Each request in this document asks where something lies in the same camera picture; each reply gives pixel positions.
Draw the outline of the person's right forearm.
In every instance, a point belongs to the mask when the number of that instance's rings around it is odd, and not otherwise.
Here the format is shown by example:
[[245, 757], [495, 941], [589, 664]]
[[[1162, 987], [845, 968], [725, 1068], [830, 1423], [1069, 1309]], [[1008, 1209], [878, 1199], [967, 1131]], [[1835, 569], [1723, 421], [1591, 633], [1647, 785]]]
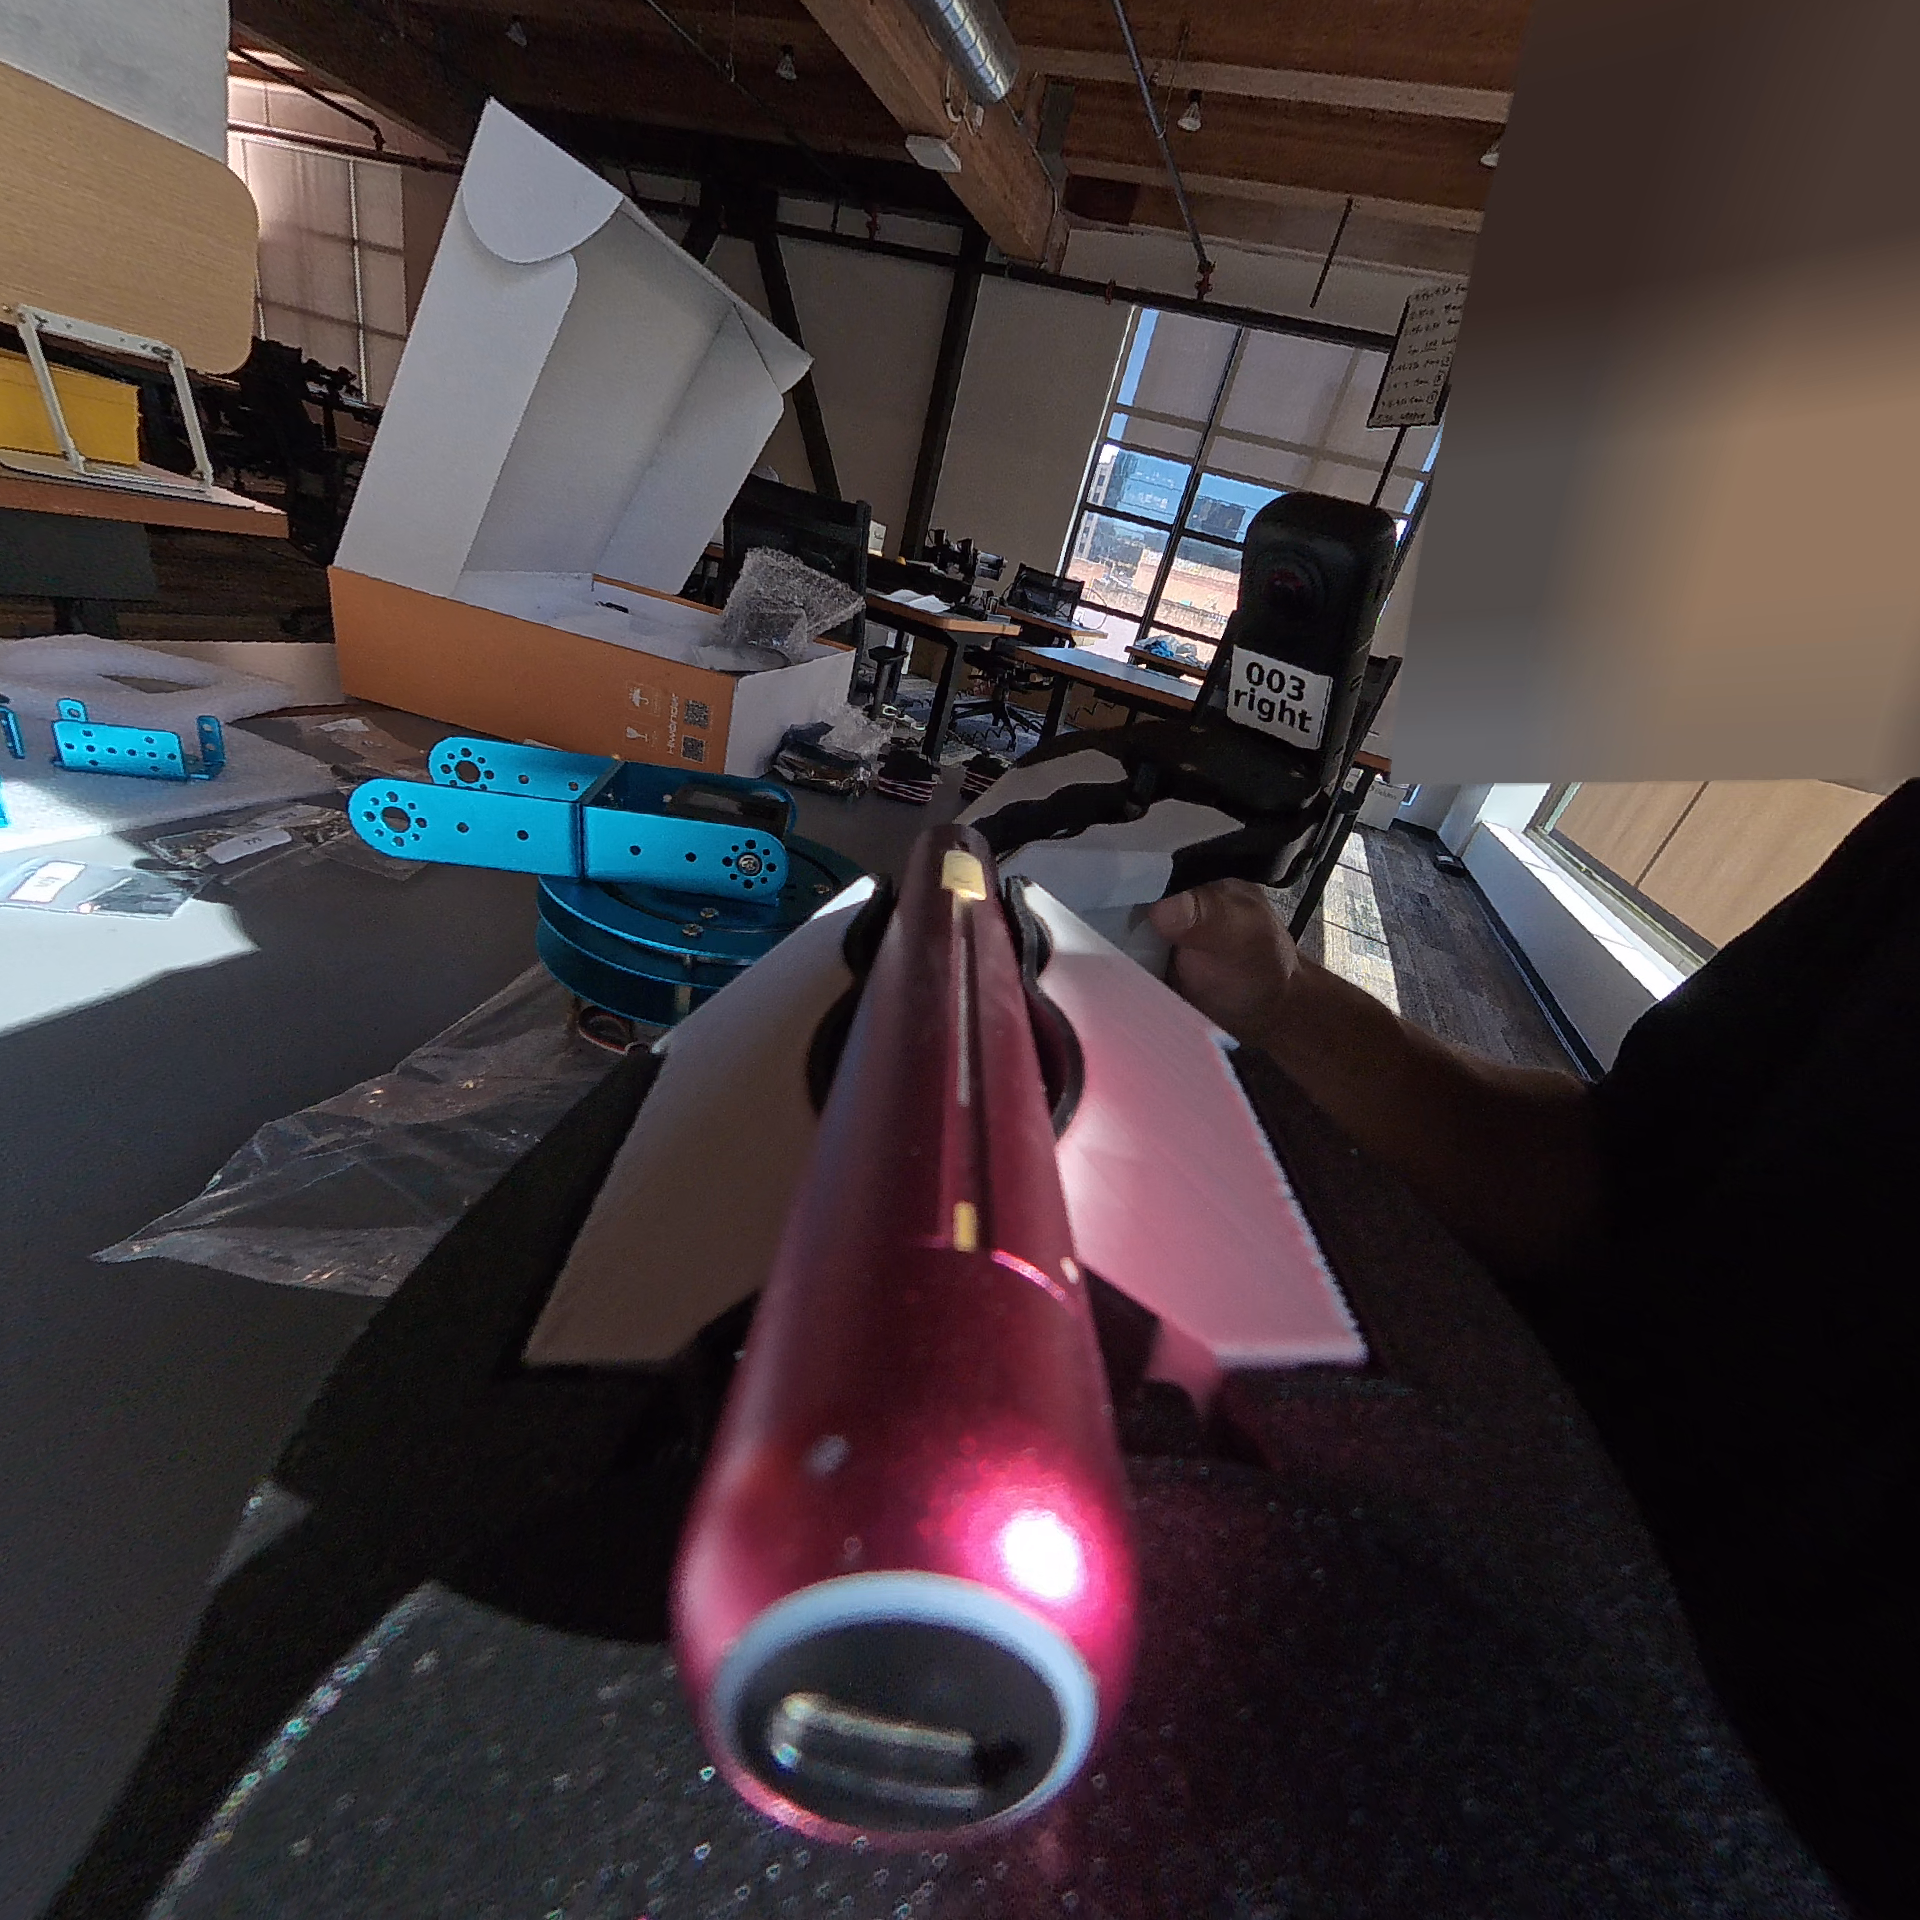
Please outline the person's right forearm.
[[1484, 1061], [1300, 963], [1255, 1043], [1502, 1280], [1573, 1264], [1600, 1235], [1594, 1088]]

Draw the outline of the bubble wrap bag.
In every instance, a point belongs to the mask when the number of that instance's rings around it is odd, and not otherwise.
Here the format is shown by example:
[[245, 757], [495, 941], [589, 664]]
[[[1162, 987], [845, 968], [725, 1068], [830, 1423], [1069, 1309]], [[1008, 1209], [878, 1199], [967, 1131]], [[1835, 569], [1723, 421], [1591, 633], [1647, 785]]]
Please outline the bubble wrap bag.
[[756, 669], [795, 665], [840, 612], [840, 584], [772, 547], [748, 552], [717, 628], [701, 645], [706, 665]]

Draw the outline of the background office desk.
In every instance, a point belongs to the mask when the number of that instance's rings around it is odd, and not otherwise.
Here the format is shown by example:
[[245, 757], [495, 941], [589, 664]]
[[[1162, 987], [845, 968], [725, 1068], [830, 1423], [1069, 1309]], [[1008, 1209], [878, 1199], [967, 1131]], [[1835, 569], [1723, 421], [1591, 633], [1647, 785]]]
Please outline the background office desk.
[[935, 681], [922, 751], [927, 760], [944, 757], [944, 740], [957, 706], [962, 676], [974, 665], [1027, 673], [1022, 649], [1050, 645], [1080, 645], [1099, 639], [1099, 628], [1077, 620], [1019, 609], [996, 609], [988, 615], [957, 612], [947, 605], [922, 605], [917, 595], [868, 591], [868, 610], [888, 631], [938, 643], [947, 649]]

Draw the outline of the white metal frame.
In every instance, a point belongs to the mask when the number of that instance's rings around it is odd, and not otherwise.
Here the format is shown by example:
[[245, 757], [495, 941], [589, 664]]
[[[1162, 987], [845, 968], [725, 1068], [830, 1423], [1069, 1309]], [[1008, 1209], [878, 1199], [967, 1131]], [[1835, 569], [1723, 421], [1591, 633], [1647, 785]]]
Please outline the white metal frame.
[[71, 320], [66, 316], [58, 316], [29, 305], [5, 305], [3, 309], [5, 322], [18, 332], [23, 344], [23, 352], [29, 356], [35, 373], [38, 376], [42, 392], [55, 412], [55, 423], [61, 425], [58, 415], [58, 400], [53, 394], [50, 376], [48, 376], [48, 356], [44, 347], [44, 338], [61, 340], [63, 345], [83, 345], [96, 352], [117, 355], [128, 362], [152, 363], [163, 368], [176, 388], [176, 397], [183, 412], [186, 437], [190, 443], [195, 473], [186, 477], [173, 472], [157, 468], [139, 460], [135, 466], [117, 466], [117, 465], [96, 465], [83, 460], [71, 443], [63, 449], [63, 458], [55, 460], [48, 455], [32, 455], [5, 449], [3, 465], [14, 466], [26, 473], [48, 473], [48, 475], [74, 475], [84, 483], [100, 483], [107, 488], [122, 489], [142, 489], [142, 491], [183, 491], [183, 489], [202, 489], [211, 491], [212, 488], [212, 468], [207, 463], [207, 449], [202, 435], [202, 419], [196, 412], [195, 395], [190, 392], [186, 378], [186, 362], [181, 352], [166, 344], [156, 344], [146, 338], [138, 338], [126, 332], [117, 332], [111, 328], [96, 328], [83, 320]]

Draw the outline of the clear plastic bag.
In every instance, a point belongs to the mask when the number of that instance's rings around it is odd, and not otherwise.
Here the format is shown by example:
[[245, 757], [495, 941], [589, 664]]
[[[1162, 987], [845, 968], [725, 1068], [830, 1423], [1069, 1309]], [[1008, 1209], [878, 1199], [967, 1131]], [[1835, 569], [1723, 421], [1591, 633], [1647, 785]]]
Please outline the clear plastic bag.
[[202, 1196], [96, 1259], [387, 1299], [626, 1044], [659, 1032], [583, 1013], [531, 968], [388, 1072], [263, 1125]]

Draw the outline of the white foam sheet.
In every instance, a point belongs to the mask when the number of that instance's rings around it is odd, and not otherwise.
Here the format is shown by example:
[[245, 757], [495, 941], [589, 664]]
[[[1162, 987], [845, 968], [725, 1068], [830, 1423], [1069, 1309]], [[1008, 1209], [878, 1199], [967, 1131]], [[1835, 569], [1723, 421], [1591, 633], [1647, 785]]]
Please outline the white foam sheet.
[[[232, 667], [122, 640], [50, 635], [5, 640], [3, 690], [26, 748], [23, 760], [3, 757], [6, 853], [333, 794], [322, 761], [236, 727], [243, 717], [288, 706], [294, 695]], [[61, 698], [80, 699], [99, 722], [151, 724], [178, 732], [186, 744], [195, 740], [202, 716], [216, 716], [226, 769], [206, 785], [66, 772], [53, 763], [50, 739]]]

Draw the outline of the white and orange cardboard box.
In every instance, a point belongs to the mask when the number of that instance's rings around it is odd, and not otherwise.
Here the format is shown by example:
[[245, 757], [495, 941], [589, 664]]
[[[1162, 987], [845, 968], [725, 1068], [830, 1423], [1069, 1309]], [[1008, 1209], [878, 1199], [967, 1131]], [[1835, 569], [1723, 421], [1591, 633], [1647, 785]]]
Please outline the white and orange cardboard box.
[[468, 735], [758, 772], [838, 711], [850, 653], [734, 673], [680, 588], [806, 368], [490, 104], [328, 571], [343, 689]]

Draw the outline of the red electric screwdriver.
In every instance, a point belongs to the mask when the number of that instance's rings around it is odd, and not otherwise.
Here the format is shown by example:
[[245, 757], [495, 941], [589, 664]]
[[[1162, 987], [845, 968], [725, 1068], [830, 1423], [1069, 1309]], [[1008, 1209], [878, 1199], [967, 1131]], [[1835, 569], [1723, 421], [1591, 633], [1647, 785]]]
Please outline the red electric screwdriver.
[[1112, 1401], [991, 853], [922, 837], [704, 1482], [669, 1617], [716, 1765], [816, 1840], [1004, 1828], [1135, 1666]]

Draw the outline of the person's black shirt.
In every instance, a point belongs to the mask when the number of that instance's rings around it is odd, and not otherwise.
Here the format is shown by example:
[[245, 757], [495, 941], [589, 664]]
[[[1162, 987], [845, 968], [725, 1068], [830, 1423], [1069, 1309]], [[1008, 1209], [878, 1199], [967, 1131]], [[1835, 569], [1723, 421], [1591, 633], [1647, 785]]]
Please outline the person's black shirt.
[[1915, 1915], [1918, 787], [1591, 1093], [1600, 1235], [1516, 1299], [1722, 1704], [1867, 1915]]

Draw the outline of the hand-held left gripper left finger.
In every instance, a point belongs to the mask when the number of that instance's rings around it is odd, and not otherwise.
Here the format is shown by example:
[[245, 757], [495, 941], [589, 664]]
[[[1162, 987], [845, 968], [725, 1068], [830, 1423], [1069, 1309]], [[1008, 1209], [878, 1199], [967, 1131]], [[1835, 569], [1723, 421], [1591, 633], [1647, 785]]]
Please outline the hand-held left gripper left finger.
[[524, 1348], [531, 1368], [672, 1361], [752, 1296], [816, 1136], [806, 1058], [850, 985], [872, 879], [680, 1021]]

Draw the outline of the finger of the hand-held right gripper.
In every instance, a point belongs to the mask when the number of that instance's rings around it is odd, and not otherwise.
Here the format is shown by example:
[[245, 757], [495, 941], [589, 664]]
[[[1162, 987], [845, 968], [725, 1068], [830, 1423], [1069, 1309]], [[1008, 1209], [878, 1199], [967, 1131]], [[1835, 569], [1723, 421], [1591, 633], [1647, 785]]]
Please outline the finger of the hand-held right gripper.
[[1134, 775], [1111, 752], [1027, 760], [957, 813], [996, 858], [1178, 858], [1194, 808], [1134, 812]]
[[1168, 941], [1147, 921], [1151, 903], [1200, 884], [1197, 851], [1208, 843], [1208, 810], [1157, 803], [1127, 824], [1098, 824], [1019, 851], [1019, 875], [1151, 977], [1168, 975]]

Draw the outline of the metal ventilation duct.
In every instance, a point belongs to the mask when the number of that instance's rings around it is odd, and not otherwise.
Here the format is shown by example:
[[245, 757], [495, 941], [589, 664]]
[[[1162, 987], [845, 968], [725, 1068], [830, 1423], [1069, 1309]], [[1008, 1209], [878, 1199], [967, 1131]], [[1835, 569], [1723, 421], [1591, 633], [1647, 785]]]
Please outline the metal ventilation duct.
[[909, 2], [927, 37], [979, 105], [1002, 104], [1019, 77], [1018, 42], [995, 2]]

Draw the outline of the yellow box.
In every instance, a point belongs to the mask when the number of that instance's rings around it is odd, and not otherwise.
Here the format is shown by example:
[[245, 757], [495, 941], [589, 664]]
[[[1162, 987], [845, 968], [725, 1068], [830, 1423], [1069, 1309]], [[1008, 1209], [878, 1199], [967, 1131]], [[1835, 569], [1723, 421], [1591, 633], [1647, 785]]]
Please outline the yellow box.
[[3, 449], [63, 458], [66, 443], [96, 465], [139, 465], [138, 387], [86, 370], [48, 365], [50, 409], [26, 352], [3, 351]]

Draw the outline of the dark desk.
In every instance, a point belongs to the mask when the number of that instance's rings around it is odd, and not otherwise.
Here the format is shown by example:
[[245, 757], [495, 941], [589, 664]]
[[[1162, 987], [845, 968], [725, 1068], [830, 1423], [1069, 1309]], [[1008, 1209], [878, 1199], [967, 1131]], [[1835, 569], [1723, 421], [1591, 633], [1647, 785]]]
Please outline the dark desk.
[[260, 1123], [531, 968], [535, 884], [288, 860], [170, 921], [5, 912], [5, 1915], [940, 1911], [947, 1857], [782, 1837], [659, 1643], [586, 1602], [594, 1529], [677, 1521], [709, 1336], [656, 1391], [517, 1370], [519, 1295], [394, 1301], [93, 1253]]

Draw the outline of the wooden workbench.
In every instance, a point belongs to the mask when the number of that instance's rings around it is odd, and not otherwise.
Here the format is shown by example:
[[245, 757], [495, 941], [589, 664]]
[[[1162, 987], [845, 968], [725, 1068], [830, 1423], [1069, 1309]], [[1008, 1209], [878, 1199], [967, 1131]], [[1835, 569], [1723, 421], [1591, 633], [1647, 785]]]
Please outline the wooden workbench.
[[44, 512], [88, 521], [128, 521], [172, 525], [238, 537], [288, 540], [291, 525], [280, 511], [221, 489], [142, 491], [18, 472], [3, 465], [3, 507], [8, 512]]

